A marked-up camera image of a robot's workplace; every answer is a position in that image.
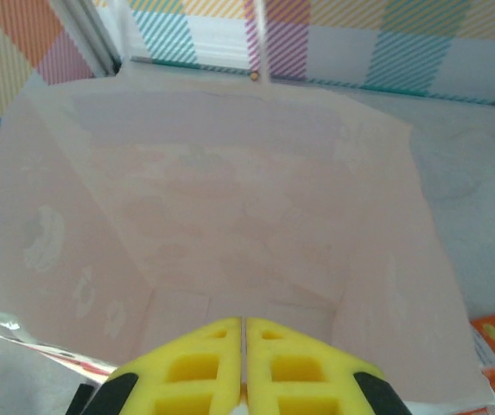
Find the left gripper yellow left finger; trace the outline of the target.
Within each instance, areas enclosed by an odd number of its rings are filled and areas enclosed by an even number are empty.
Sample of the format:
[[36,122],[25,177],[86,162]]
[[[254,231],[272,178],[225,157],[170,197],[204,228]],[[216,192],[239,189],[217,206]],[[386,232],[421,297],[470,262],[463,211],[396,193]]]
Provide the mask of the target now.
[[241,392],[242,321],[209,323],[137,357],[96,388],[82,384],[70,414],[228,414]]

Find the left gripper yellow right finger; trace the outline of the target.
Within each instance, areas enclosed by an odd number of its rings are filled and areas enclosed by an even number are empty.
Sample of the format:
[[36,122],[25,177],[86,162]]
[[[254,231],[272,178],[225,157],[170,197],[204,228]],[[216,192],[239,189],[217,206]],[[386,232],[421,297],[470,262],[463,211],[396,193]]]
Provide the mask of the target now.
[[245,321],[249,414],[409,414],[371,363],[263,318]]

